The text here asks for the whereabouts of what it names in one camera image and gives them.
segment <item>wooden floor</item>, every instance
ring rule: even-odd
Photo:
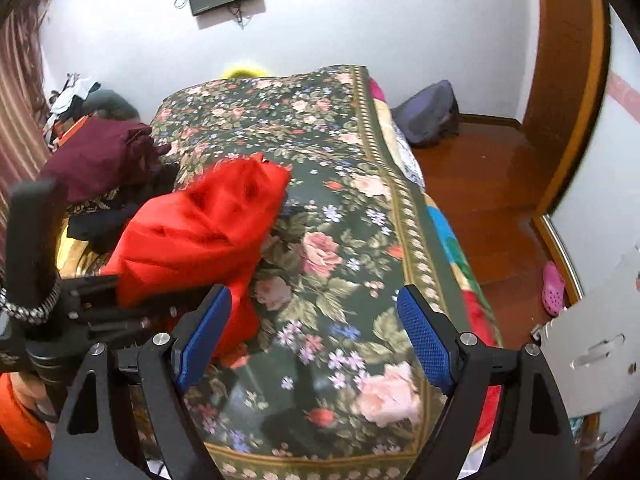
[[[461,124],[460,135],[414,150],[427,193],[449,219],[494,310],[506,348],[530,342],[548,257],[530,224],[550,173],[510,126]]]

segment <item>maroon clothing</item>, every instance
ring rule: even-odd
[[[47,161],[40,179],[63,182],[71,204],[148,182],[158,168],[158,156],[170,149],[168,144],[154,146],[150,133],[151,127],[143,123],[89,117]]]

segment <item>pink wall stripe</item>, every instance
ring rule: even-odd
[[[640,92],[611,72],[607,81],[607,94],[618,101],[629,114],[640,123]]]

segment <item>blue gripper pad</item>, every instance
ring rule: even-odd
[[[180,374],[176,381],[182,393],[186,393],[191,386],[202,379],[230,315],[231,292],[225,286],[213,299],[213,303],[182,352]]]
[[[449,352],[405,286],[398,293],[398,316],[427,380],[447,394],[455,384],[450,373]]]

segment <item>pink shoe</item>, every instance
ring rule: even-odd
[[[564,306],[564,280],[558,272],[556,264],[547,262],[542,272],[544,285],[542,288],[542,305],[550,316],[560,314]]]

